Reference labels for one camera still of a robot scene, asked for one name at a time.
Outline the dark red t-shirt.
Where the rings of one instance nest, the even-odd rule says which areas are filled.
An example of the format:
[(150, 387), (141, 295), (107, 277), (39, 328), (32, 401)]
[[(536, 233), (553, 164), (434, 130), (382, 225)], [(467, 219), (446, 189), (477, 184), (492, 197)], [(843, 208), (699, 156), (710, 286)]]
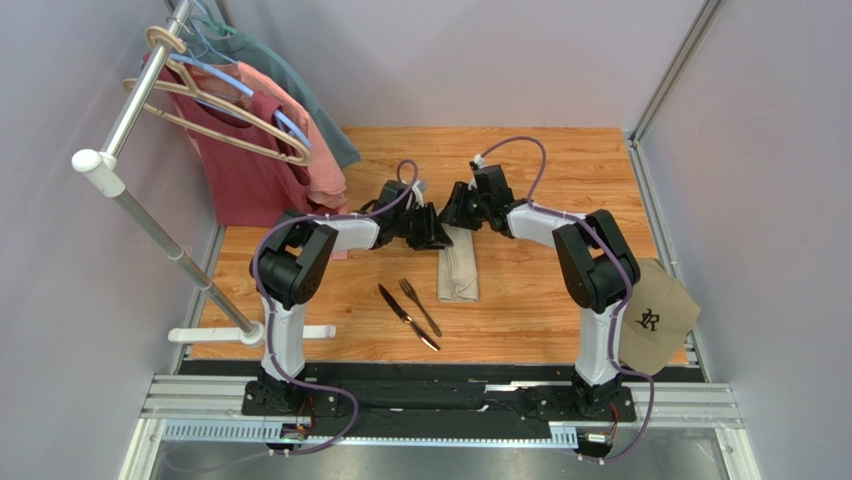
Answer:
[[(199, 87), (210, 93), (219, 90), (225, 100), (263, 120), (272, 122), (274, 111), (280, 108), (300, 128), (306, 126), (304, 110), (300, 106), (290, 113), (288, 104), (259, 87), (251, 88), (255, 97), (250, 99), (204, 71), (192, 67), (188, 70)], [(271, 148), (278, 153), (293, 153), (287, 144), (244, 121), (186, 97), (175, 94), (169, 97), (178, 116), (190, 122)], [(185, 133), (203, 165), (219, 224), (269, 228), (284, 211), (295, 209), (302, 213), (316, 213), (322, 210), (309, 198), (310, 176), (305, 167), (246, 151), (189, 129)]]

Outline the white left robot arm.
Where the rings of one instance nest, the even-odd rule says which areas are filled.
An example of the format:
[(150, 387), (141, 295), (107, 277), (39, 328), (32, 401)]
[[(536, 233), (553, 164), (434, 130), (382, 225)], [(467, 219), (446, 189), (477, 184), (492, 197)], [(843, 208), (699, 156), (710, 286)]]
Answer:
[(309, 301), (319, 290), (335, 253), (375, 250), (395, 238), (415, 251), (452, 246), (436, 208), (417, 197), (414, 186), (389, 180), (379, 196), (344, 215), (284, 212), (261, 240), (249, 272), (261, 294), (265, 353), (256, 380), (245, 388), (246, 415), (306, 412), (314, 388), (302, 374), (304, 327)]

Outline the silver table knife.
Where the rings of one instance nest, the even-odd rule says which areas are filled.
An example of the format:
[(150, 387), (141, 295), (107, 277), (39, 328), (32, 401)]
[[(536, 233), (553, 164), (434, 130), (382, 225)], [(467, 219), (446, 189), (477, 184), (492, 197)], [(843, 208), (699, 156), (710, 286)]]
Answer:
[(438, 343), (408, 314), (393, 295), (382, 285), (378, 285), (379, 293), (393, 313), (417, 335), (419, 340), (431, 350), (439, 352), (441, 347)]

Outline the salmon pink t-shirt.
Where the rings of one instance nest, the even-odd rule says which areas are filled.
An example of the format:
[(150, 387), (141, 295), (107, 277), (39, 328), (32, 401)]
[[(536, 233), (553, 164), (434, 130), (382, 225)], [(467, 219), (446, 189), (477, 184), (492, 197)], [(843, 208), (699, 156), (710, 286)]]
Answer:
[(286, 118), (284, 129), (289, 131), (296, 126), (293, 135), (307, 138), (312, 157), (308, 166), (297, 166), (190, 133), (218, 224), (270, 227), (289, 208), (318, 214), (347, 211), (346, 179), (339, 163), (356, 159), (356, 149), (345, 147), (335, 152), (297, 99), (244, 62), (214, 66), (208, 71), (190, 67), (189, 72), (204, 91), (262, 119), (274, 122), (276, 115), (282, 113)]

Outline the beige baseball cap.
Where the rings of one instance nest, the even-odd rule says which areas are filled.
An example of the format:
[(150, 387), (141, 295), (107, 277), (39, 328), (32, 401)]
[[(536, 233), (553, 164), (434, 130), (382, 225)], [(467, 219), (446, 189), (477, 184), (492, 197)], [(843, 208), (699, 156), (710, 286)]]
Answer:
[(638, 261), (640, 279), (625, 310), (618, 357), (634, 371), (655, 375), (685, 343), (701, 308), (661, 261)]

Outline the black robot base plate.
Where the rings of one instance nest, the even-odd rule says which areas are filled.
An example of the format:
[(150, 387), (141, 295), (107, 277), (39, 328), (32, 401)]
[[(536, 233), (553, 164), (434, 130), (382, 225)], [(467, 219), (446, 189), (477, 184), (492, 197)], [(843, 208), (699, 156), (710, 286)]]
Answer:
[[(362, 413), (375, 411), (510, 411), (544, 421), (633, 422), (638, 419), (629, 389), (595, 406), (583, 406), (573, 386), (497, 385), (457, 381), (352, 381), (337, 385), (354, 395)], [(247, 416), (343, 418), (353, 413), (352, 401), (336, 391), (266, 386), (255, 380), (245, 387), (241, 413)]]

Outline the silver fork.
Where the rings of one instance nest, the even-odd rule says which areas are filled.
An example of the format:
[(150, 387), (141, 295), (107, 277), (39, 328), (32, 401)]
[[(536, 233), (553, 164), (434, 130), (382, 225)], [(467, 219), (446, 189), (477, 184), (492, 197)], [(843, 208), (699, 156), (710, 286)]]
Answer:
[(426, 319), (426, 321), (427, 321), (428, 325), (430, 326), (430, 328), (432, 329), (432, 331), (438, 337), (442, 337), (443, 333), (442, 333), (440, 327), (435, 322), (435, 320), (431, 317), (429, 312), (426, 310), (426, 308), (424, 307), (424, 305), (420, 301), (420, 299), (417, 295), (417, 292), (415, 291), (415, 289), (413, 288), (411, 283), (407, 279), (403, 278), (399, 281), (399, 285), (400, 285), (400, 288), (401, 288), (402, 292), (404, 293), (404, 295), (408, 299), (410, 299), (419, 308), (419, 310), (423, 314), (424, 318)]

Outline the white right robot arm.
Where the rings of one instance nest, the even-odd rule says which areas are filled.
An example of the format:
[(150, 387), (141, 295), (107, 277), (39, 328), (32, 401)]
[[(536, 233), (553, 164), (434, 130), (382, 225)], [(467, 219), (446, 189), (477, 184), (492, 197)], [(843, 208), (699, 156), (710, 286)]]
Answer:
[(440, 220), (471, 231), (488, 224), (508, 238), (556, 252), (566, 289), (580, 309), (569, 404), (585, 418), (609, 411), (623, 378), (617, 355), (621, 321), (641, 277), (617, 222), (603, 209), (580, 215), (517, 199), (500, 166), (470, 167), (472, 180), (454, 185)]

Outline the beige cloth napkin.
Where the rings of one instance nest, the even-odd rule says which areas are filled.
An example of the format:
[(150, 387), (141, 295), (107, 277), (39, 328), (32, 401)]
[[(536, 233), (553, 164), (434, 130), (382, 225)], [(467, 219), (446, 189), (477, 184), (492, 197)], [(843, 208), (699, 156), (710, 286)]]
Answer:
[(439, 251), (437, 299), (444, 303), (478, 303), (479, 275), (470, 230), (443, 224), (452, 241)]

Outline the blue plastic hanger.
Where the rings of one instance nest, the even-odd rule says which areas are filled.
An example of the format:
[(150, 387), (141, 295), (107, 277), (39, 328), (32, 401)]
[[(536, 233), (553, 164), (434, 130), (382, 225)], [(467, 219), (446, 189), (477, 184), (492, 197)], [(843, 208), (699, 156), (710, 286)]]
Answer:
[[(212, 11), (203, 1), (192, 0), (190, 10), (193, 10), (195, 7), (200, 9), (201, 12), (202, 12), (202, 17), (200, 19), (200, 21), (202, 23), (204, 23), (205, 25), (215, 24), (215, 21), (212, 17)], [(224, 53), (219, 52), (218, 50), (215, 50), (212, 47), (212, 45), (209, 43), (209, 41), (206, 39), (206, 37), (203, 34), (198, 32), (198, 25), (196, 24), (196, 21), (192, 19), (192, 15), (189, 15), (188, 21), (191, 24), (191, 26), (188, 27), (188, 32), (190, 34), (197, 34), (199, 36), (200, 40), (202, 41), (202, 43), (205, 47), (204, 53), (212, 52), (215, 55), (219, 56), (221, 59), (229, 61), (233, 64), (236, 63), (235, 60), (226, 56)], [(214, 25), (214, 27), (216, 29), (221, 30), (221, 27), (217, 26), (216, 24)], [(240, 93), (242, 93), (246, 97), (253, 97), (254, 96), (254, 91), (251, 90), (248, 86), (246, 86), (245, 84), (240, 82), (238, 79), (234, 78), (233, 76), (222, 71), (221, 69), (216, 68), (214, 65), (209, 65), (209, 64), (206, 64), (204, 62), (201, 62), (191, 50), (189, 50), (188, 56), (172, 53), (172, 54), (169, 55), (169, 58), (171, 60), (177, 61), (178, 63), (182, 63), (182, 64), (191, 65), (193, 67), (196, 67), (196, 68), (212, 75), (213, 77), (220, 79), (221, 81), (227, 83), (231, 87), (237, 89)], [(280, 108), (278, 108), (274, 111), (274, 118), (275, 118), (275, 124), (277, 125), (277, 127), (281, 131), (285, 132), (286, 134), (288, 134), (291, 137), (296, 138), (297, 142), (299, 144), (301, 144), (302, 146), (305, 146), (307, 148), (311, 147), (311, 143), (309, 141), (308, 136), (301, 130), (301, 128), (294, 121), (292, 121), (289, 117), (287, 117), (286, 114), (284, 112), (282, 112)]]

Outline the aluminium frame rail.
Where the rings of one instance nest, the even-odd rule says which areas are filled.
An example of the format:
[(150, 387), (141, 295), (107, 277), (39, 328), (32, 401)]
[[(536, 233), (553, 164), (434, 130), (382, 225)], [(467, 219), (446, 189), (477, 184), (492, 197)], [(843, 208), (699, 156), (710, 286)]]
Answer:
[(609, 443), (613, 454), (635, 458), (664, 433), (709, 431), (731, 479), (760, 473), (731, 388), (719, 383), (627, 383), (633, 422), (544, 421), (510, 411), (375, 411), (362, 413), (354, 395), (343, 418), (247, 416), (241, 413), (248, 377), (158, 375), (151, 383), (121, 477), (146, 479), (167, 441), (244, 442), (265, 450), (286, 445), (552, 448), (579, 454), (583, 444)]

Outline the beige wooden hanger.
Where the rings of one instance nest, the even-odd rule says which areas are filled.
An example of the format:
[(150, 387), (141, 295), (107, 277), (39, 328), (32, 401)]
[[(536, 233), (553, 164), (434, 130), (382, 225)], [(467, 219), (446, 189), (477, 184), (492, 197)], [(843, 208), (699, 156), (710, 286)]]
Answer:
[(191, 72), (188, 70), (189, 67), (193, 66), (178, 63), (177, 61), (171, 60), (169, 58), (169, 55), (172, 53), (186, 55), (185, 53), (187, 51), (187, 46), (176, 35), (170, 33), (167, 29), (163, 27), (151, 26), (145, 31), (145, 38), (151, 48), (155, 49), (157, 47), (165, 47), (167, 49), (167, 56), (165, 57), (163, 66), (176, 73), (180, 81), (171, 82), (161, 80), (159, 78), (159, 72), (161, 71), (161, 69), (157, 67), (155, 69), (155, 73), (153, 74), (153, 79), (150, 81), (145, 82), (140, 77), (129, 78), (124, 80), (123, 88), (127, 92), (133, 93), (138, 90), (138, 88), (147, 85), (150, 90), (162, 91), (189, 98), (196, 103), (210, 107), (215, 111), (222, 112), (226, 115), (244, 121), (249, 125), (258, 128), (260, 131), (269, 134), (273, 138), (287, 144), (289, 147), (291, 147), (293, 153), (291, 155), (287, 155), (285, 153), (278, 153), (271, 148), (262, 147), (254, 143), (250, 143), (246, 140), (229, 136), (218, 130), (190, 122), (182, 117), (168, 113), (158, 107), (153, 106), (148, 102), (148, 95), (146, 93), (141, 95), (142, 109), (162, 119), (177, 124), (183, 128), (189, 129), (196, 133), (200, 133), (211, 139), (221, 141), (223, 143), (241, 148), (246, 151), (250, 151), (259, 155), (263, 155), (269, 158), (273, 158), (282, 162), (298, 166), (307, 166), (312, 162), (312, 154), (310, 153), (309, 148), (302, 146), (297, 142), (296, 138), (291, 137), (285, 132), (281, 131), (275, 124), (275, 118), (272, 122), (263, 120), (257, 115), (251, 113), (250, 111), (245, 110), (225, 100), (223, 97), (217, 94), (210, 93), (199, 87), (194, 77), (191, 75)]

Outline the teal green shirt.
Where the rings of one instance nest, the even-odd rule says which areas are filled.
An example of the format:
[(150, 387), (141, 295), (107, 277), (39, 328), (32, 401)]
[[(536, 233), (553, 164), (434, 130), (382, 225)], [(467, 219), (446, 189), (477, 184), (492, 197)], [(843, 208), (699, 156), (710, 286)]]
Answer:
[(362, 160), (360, 151), (333, 121), (301, 75), (259, 39), (240, 30), (224, 38), (183, 33), (181, 39), (202, 62), (226, 64), (225, 55), (247, 63), (273, 80), (308, 112), (341, 168)]

